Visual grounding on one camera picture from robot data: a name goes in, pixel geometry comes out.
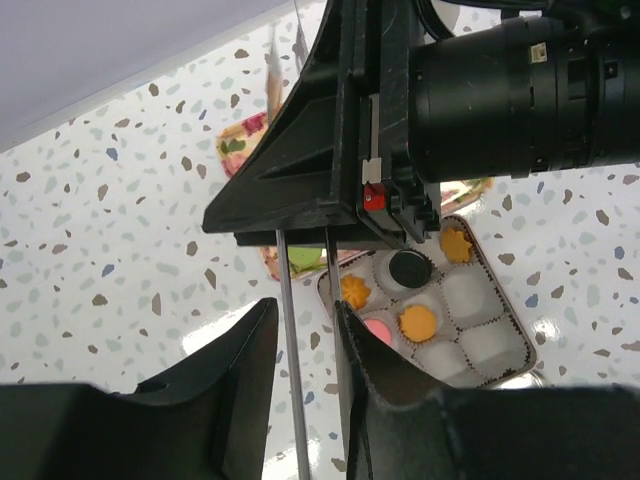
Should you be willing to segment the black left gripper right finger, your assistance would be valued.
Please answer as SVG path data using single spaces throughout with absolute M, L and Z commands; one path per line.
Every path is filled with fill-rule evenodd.
M 635 479 L 639 392 L 453 388 L 334 307 L 350 479 Z

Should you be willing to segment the black round cookie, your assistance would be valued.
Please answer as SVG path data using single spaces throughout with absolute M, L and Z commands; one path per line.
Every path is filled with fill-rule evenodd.
M 388 266 L 391 278 L 409 289 L 425 286 L 433 275 L 433 263 L 422 253 L 404 249 L 396 252 Z

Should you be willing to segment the orange flower cookie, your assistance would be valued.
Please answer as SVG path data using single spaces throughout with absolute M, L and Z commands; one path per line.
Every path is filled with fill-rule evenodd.
M 405 308 L 399 315 L 398 322 L 402 335 L 412 343 L 426 342 L 437 332 L 437 316 L 423 305 Z

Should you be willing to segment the pink round cookie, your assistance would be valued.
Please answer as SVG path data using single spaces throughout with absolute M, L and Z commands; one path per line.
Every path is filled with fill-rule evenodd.
M 364 324 L 368 330 L 381 342 L 391 346 L 392 345 L 392 332 L 391 329 L 379 318 L 366 318 Z

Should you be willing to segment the metal tongs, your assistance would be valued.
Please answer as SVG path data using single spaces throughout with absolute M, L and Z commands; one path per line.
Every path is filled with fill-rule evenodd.
M 297 320 L 294 311 L 294 300 L 290 268 L 288 260 L 288 242 L 286 232 L 276 230 L 276 245 L 279 256 L 280 289 L 282 300 L 282 312 L 285 328 L 285 339 L 287 347 L 289 384 L 291 393 L 291 412 L 293 417 L 293 430 L 295 440 L 295 450 L 297 457 L 297 471 L 299 479 L 317 479 L 313 473 L 310 457 L 310 436 L 306 421 L 306 410 L 304 404 L 304 389 L 302 383 L 301 362 L 299 357 L 299 344 L 297 337 Z M 345 376 L 344 348 L 342 346 L 341 334 L 338 326 L 338 313 L 336 305 L 342 299 L 340 285 L 340 271 L 338 262 L 338 247 L 336 239 L 329 228 L 324 230 L 325 250 L 327 254 L 327 271 L 330 285 L 330 305 L 332 313 L 334 334 L 334 350 L 336 363 L 336 375 L 338 382 Z

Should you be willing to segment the silver tin lid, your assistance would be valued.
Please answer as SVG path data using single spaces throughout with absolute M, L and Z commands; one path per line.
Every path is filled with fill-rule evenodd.
M 530 389 L 544 388 L 548 382 L 535 370 L 501 380 L 492 386 L 492 389 Z

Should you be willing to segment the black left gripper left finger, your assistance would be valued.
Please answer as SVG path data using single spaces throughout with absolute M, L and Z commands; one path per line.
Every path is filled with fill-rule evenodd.
M 258 301 L 226 333 L 129 394 L 83 383 L 1 389 L 5 479 L 258 479 L 278 306 Z

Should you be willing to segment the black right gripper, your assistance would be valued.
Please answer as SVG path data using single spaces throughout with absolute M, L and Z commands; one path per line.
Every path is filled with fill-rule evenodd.
M 204 232 L 349 235 L 359 221 L 350 247 L 403 248 L 439 229 L 440 185 L 421 177 L 410 119 L 411 57 L 428 43 L 419 16 L 412 1 L 328 2 L 297 83 L 244 165 L 275 190 L 229 180 Z

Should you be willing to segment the square cookie tin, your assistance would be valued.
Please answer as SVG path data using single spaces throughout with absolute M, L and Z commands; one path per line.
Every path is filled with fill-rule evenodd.
M 537 360 L 466 220 L 402 250 L 360 253 L 339 266 L 341 292 L 384 344 L 453 387 L 506 387 Z

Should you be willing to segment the green round cookie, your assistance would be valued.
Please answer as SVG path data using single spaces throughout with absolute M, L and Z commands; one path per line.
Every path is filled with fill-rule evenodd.
M 289 247 L 288 259 L 291 265 L 298 269 L 316 266 L 322 257 L 321 248 Z

